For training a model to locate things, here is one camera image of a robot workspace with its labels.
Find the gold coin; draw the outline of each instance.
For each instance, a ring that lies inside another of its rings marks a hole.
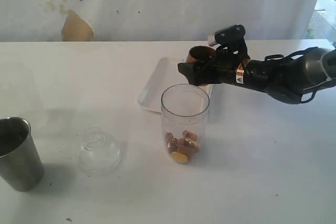
[[[185,154],[172,152],[170,156],[179,164],[185,164],[188,162],[188,157]]]

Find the clear plastic cup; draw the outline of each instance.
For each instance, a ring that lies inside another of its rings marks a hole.
[[[178,84],[161,97],[164,146],[180,164],[189,162],[202,149],[209,111],[209,96],[198,87]]]

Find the stainless steel cup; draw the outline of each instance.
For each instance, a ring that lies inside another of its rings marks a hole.
[[[0,176],[17,191],[27,191],[42,179],[44,169],[22,118],[0,119]]]

